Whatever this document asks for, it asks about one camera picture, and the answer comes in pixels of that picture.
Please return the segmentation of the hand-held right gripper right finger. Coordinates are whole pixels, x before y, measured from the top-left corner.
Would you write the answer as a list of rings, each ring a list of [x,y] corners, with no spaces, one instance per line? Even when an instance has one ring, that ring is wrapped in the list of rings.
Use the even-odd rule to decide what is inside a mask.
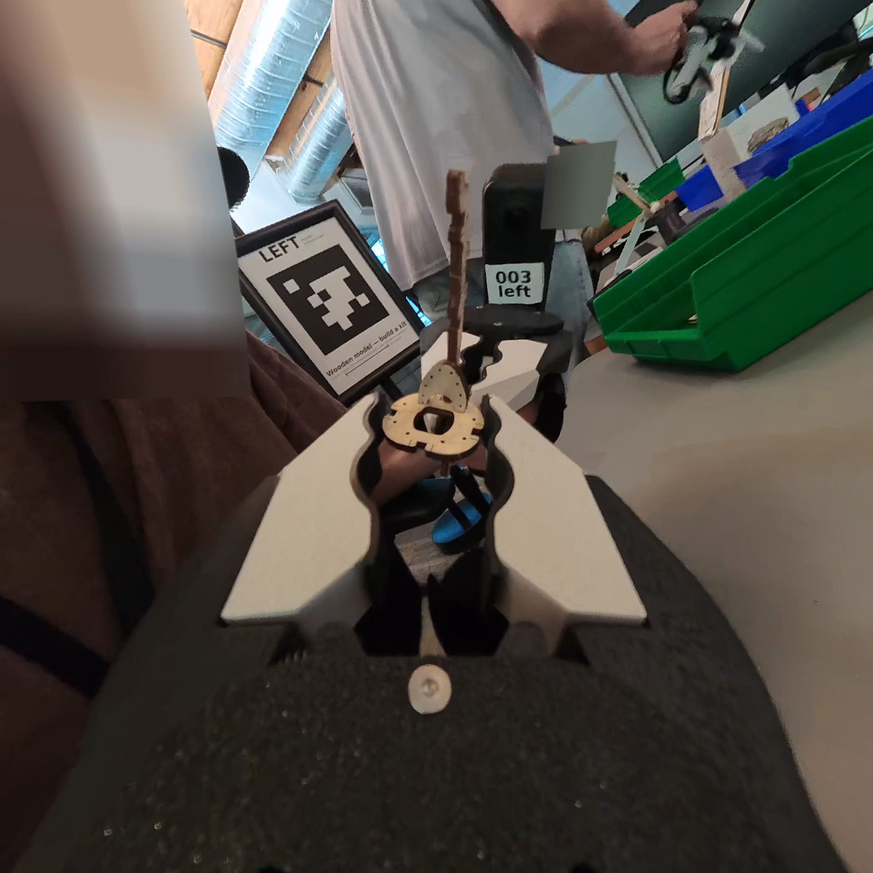
[[[482,409],[487,598],[510,625],[642,626],[646,607],[582,469],[501,399]]]

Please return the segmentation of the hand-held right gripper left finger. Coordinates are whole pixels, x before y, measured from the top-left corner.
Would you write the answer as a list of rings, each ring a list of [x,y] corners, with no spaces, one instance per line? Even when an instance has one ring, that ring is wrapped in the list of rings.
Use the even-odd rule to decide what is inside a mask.
[[[357,465],[374,440],[366,396],[288,464],[256,530],[220,618],[229,626],[289,621],[349,627],[370,606],[366,562],[374,510]]]

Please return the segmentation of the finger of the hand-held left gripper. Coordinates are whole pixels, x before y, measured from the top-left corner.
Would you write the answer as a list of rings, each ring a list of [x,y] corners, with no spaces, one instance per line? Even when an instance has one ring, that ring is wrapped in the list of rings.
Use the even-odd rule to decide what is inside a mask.
[[[447,343],[436,343],[421,356],[421,386],[455,386],[456,361],[448,356]]]
[[[518,411],[535,398],[537,369],[546,345],[533,340],[506,340],[491,351],[484,337],[464,336],[464,366],[469,400],[479,406],[485,396],[500,399]]]

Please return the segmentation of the round wooden model disc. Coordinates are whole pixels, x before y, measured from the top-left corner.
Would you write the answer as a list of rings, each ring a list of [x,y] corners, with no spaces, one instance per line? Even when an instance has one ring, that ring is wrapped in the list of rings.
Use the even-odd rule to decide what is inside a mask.
[[[395,401],[382,423],[388,442],[404,450],[453,461],[475,450],[485,429],[463,373],[452,361],[433,365],[418,392]]]

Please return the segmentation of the long wooden model strip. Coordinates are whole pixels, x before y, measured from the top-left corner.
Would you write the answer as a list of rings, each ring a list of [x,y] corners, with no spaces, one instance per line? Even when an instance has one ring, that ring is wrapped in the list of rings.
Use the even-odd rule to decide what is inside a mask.
[[[447,441],[440,447],[442,465],[448,469],[449,460],[462,457],[476,443],[475,417],[470,412],[470,389],[463,371],[461,341],[464,328],[464,308],[467,297],[468,217],[470,187],[463,169],[450,169],[446,176],[445,208],[450,217],[448,239],[450,244],[450,297],[448,306],[449,328],[446,332],[446,356],[439,377],[442,398],[452,404],[452,427],[443,435]]]

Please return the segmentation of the person's left hand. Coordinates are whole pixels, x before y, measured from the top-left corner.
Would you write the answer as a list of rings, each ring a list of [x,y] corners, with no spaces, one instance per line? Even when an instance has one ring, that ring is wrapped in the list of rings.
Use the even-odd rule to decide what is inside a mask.
[[[401,496],[416,483],[442,468],[442,459],[429,457],[422,450],[407,452],[390,442],[378,448],[381,478],[371,491],[371,499],[381,507]]]

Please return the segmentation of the person's brown sweater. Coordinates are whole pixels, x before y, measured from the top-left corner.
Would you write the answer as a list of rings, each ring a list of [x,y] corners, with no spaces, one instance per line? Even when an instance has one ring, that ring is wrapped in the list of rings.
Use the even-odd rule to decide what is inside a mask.
[[[2,401],[2,871],[74,766],[90,702],[151,599],[344,414],[247,341],[247,396]]]

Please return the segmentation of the framed marker sign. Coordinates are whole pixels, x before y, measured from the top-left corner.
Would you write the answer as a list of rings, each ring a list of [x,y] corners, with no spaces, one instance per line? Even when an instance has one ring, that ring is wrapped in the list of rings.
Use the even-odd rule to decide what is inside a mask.
[[[235,239],[243,298],[343,405],[420,356],[422,322],[343,207],[329,201]]]

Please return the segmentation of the green plastic bin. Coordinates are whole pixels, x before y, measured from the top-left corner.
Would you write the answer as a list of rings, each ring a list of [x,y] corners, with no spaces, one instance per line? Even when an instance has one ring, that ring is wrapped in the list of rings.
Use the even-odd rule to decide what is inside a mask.
[[[595,297],[608,347],[738,372],[872,287],[872,119],[792,158]]]

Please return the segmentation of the blue plastic bin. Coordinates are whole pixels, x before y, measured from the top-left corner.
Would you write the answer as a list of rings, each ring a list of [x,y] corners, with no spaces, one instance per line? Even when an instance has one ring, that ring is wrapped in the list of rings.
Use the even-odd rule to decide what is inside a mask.
[[[872,115],[872,71],[867,71],[827,102],[803,115],[735,168],[747,189],[765,177],[777,178],[792,158]]]

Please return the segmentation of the dark monitor screen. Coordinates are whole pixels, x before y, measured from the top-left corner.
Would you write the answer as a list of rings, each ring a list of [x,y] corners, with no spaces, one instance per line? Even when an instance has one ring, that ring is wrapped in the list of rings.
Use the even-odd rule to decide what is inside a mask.
[[[765,48],[762,52],[744,49],[733,64],[724,113],[757,93],[870,5],[870,1],[753,2],[744,30]],[[682,105],[669,105],[662,97],[662,75],[641,78],[616,74],[610,79],[662,159],[671,159],[697,138],[702,93]]]

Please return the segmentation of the pale wooden model frame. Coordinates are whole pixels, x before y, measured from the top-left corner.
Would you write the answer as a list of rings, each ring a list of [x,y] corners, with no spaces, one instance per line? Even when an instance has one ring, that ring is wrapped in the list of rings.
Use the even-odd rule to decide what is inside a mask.
[[[614,174],[613,182],[617,191],[635,203],[640,210],[638,218],[632,225],[629,241],[625,244],[622,254],[618,257],[615,278],[620,278],[627,272],[629,259],[637,247],[639,236],[642,234],[646,224],[654,224],[657,227],[667,246],[671,245],[678,238],[680,231],[685,225],[680,215],[680,208],[677,205],[677,193],[675,191],[668,194],[664,199],[649,203],[620,174]]]

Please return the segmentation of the large black duct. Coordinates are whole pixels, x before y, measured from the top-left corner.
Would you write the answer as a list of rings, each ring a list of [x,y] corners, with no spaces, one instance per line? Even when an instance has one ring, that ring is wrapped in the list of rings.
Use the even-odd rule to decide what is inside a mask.
[[[229,210],[243,202],[250,187],[251,178],[245,161],[228,147],[218,146],[220,167],[224,179]]]

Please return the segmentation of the large silver ventilation duct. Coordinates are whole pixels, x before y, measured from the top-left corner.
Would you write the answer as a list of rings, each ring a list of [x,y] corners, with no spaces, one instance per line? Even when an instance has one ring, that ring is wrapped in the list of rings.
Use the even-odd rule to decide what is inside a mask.
[[[208,107],[216,144],[251,178],[329,27],[331,1],[244,1]]]

